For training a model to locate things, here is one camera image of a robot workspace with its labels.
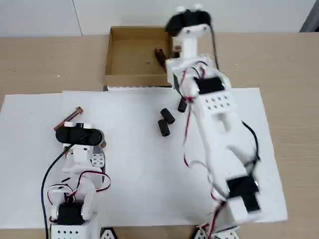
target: white paper sheet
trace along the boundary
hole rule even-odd
[[[61,152],[61,94],[7,95],[0,114],[0,228],[42,228],[40,189]],[[48,176],[54,182],[59,165]]]
[[[285,199],[259,90],[235,89],[234,95],[240,116],[259,138],[262,163],[256,173],[263,195],[267,195],[259,198],[266,210],[262,221],[284,220]],[[186,114],[176,110],[178,102],[178,94],[166,88],[64,92],[61,101],[59,94],[6,96],[0,115],[0,228],[43,227],[41,180],[62,149],[53,127],[77,106],[84,109],[77,121],[100,128],[108,144],[105,153],[112,186],[98,195],[102,226],[204,222],[213,206],[210,186],[203,168],[184,165]],[[169,137],[162,137],[157,125],[162,108],[168,108],[176,118]],[[189,160],[203,158],[197,131],[193,118],[187,142]],[[229,160],[238,166],[236,158],[230,156]],[[54,181],[59,168],[54,169],[48,183]]]
[[[83,106],[88,114],[83,114],[81,121],[93,123],[106,134],[107,168],[114,187],[99,195],[101,223],[111,226],[203,223],[207,212],[212,211],[213,202],[205,169],[190,170],[183,162],[187,114],[176,110],[179,95],[166,88],[123,90],[63,93],[65,113],[76,104]],[[241,118],[259,138],[262,163],[256,174],[263,193],[257,197],[264,211],[259,221],[285,220],[286,204],[259,89],[235,89],[234,95]],[[157,125],[162,108],[168,108],[176,118],[169,126],[168,137],[160,135]],[[186,147],[189,160],[204,158],[194,118]],[[226,153],[223,160],[231,165],[227,169],[229,175],[238,172],[238,168],[245,172],[232,154]]]

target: table surface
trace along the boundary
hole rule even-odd
[[[0,38],[0,104],[5,94],[102,90],[107,36]],[[221,71],[234,88],[259,87],[289,219],[248,224],[242,239],[319,237],[319,33],[217,34]],[[210,39],[200,43],[210,52]],[[186,239],[193,227],[116,228],[120,239]],[[42,239],[43,230],[0,230],[0,239]]]

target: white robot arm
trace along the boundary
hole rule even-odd
[[[178,11],[169,20],[166,31],[181,41],[181,54],[180,58],[166,60],[167,77],[188,101],[189,113],[195,115],[205,149],[205,166],[212,184],[210,193],[218,201],[207,230],[210,239],[216,231],[254,221],[261,213],[255,197],[258,187],[252,175],[259,159],[258,141],[253,130],[238,116],[230,81],[217,69],[217,59],[215,68],[208,55],[197,55],[197,39],[209,30],[213,37],[209,14],[198,7]],[[253,134],[256,147],[251,146],[251,135],[245,134],[247,129]],[[222,162],[225,150],[237,156],[246,168],[245,175],[238,173],[237,177],[227,179]],[[222,209],[224,219],[217,222]]]
[[[89,124],[66,121],[56,137],[66,150],[62,180],[47,191],[51,239],[99,239],[96,194],[111,186],[105,173],[104,135]],[[115,235],[110,229],[105,233]]]

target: cardboard box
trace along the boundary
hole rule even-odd
[[[154,55],[162,48],[171,57],[172,39],[163,27],[111,27],[107,53],[107,86],[170,86]]]

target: black cylinder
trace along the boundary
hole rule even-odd
[[[170,132],[169,132],[167,122],[164,119],[161,119],[158,121],[158,123],[159,123],[159,129],[162,136],[164,137],[169,136]]]
[[[180,98],[177,110],[181,113],[184,113],[187,108],[187,103],[183,97]]]
[[[169,112],[167,108],[162,109],[160,111],[160,114],[161,116],[163,116],[164,120],[166,120],[168,124],[172,124],[175,122],[174,116],[171,115],[171,113]]]

